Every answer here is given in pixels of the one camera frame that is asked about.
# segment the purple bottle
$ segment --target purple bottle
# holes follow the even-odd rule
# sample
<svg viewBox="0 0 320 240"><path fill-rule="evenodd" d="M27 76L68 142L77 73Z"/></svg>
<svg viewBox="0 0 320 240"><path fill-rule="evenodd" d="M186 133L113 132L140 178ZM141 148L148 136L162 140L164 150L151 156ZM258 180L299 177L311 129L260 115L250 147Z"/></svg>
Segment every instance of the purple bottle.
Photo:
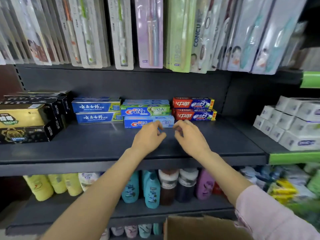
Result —
<svg viewBox="0 0 320 240"><path fill-rule="evenodd" d="M197 182L196 196L199 200L206 200L210 197L214 188L215 180L206 169L202 169Z"/></svg>

